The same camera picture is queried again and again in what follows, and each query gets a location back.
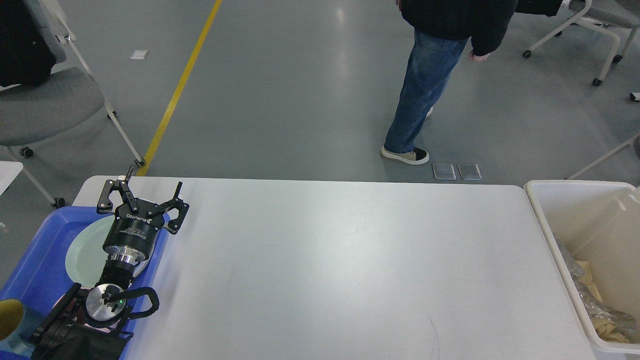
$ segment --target gray floor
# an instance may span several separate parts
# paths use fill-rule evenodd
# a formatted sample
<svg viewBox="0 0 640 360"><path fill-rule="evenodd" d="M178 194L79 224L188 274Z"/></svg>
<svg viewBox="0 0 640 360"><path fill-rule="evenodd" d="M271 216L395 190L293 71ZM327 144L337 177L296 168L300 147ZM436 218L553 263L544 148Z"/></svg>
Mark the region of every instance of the gray floor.
<svg viewBox="0 0 640 360"><path fill-rule="evenodd" d="M60 3L144 154L214 1ZM608 39L590 30L572 26L522 58L567 15L516 14L488 62L460 61L417 140L430 163L480 165L484 180L456 183L522 186L565 178L640 131L640 104L628 99L640 91L640 39L599 88ZM147 175L442 182L430 164L378 155L412 44L391 0L223 0ZM130 60L135 49L147 59ZM58 68L78 65L68 54ZM25 165L69 203L86 178L123 174L133 160L103 113L32 148ZM637 186L640 161L627 149L582 178ZM51 211L24 176L0 197L0 283Z"/></svg>

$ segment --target black bag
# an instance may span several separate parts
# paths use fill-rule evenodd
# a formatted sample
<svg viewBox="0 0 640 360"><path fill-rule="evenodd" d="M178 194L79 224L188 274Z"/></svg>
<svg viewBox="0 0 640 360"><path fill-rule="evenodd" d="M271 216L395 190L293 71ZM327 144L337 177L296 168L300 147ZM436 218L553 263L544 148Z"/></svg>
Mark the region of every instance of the black bag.
<svg viewBox="0 0 640 360"><path fill-rule="evenodd" d="M562 0L518 0L516 13L556 16Z"/></svg>
<svg viewBox="0 0 640 360"><path fill-rule="evenodd" d="M0 0L0 86L42 84L55 64L22 0Z"/></svg>

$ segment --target white plate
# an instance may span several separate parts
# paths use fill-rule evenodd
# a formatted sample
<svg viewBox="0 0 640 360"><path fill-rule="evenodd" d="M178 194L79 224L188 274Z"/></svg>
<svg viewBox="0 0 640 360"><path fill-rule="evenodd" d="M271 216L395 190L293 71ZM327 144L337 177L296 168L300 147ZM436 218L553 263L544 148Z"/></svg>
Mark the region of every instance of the white plate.
<svg viewBox="0 0 640 360"><path fill-rule="evenodd" d="M85 227L74 239L67 250L65 268L72 281L83 287L92 288L100 280L107 253L102 249L104 240L113 224L113 215L104 217ZM133 273L137 277L147 266L147 260L142 261Z"/></svg>

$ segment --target robotic arm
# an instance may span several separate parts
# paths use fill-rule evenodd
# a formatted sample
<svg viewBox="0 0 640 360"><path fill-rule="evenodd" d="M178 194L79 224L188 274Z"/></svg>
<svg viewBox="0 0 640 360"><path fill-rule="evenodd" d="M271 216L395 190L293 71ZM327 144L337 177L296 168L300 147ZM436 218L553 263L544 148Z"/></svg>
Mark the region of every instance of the robotic arm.
<svg viewBox="0 0 640 360"><path fill-rule="evenodd" d="M102 248L107 260L100 279L90 290L74 284L34 332L33 360L100 359L117 360L133 333L123 331L129 319L144 318L159 308L156 291L150 287L129 290L136 266L147 260L156 246L160 229L175 234L189 210L179 198L182 183L173 198L156 204L133 195L129 180L131 167L123 179L107 180L97 204L100 214L113 213L115 219ZM123 204L112 211L109 196L117 191ZM164 214L177 209L178 216L164 221ZM132 313L127 301L148 296L151 307Z"/></svg>

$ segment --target white bin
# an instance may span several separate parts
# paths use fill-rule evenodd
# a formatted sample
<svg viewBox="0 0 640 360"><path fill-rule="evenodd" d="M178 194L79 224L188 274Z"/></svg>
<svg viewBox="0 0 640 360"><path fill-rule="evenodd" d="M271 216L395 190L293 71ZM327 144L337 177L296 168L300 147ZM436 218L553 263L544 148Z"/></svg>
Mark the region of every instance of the white bin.
<svg viewBox="0 0 640 360"><path fill-rule="evenodd" d="M640 191L608 181L539 180L525 185L584 332L602 351L640 354L640 343L603 341L595 332L556 244L589 261L604 300L640 320Z"/></svg>

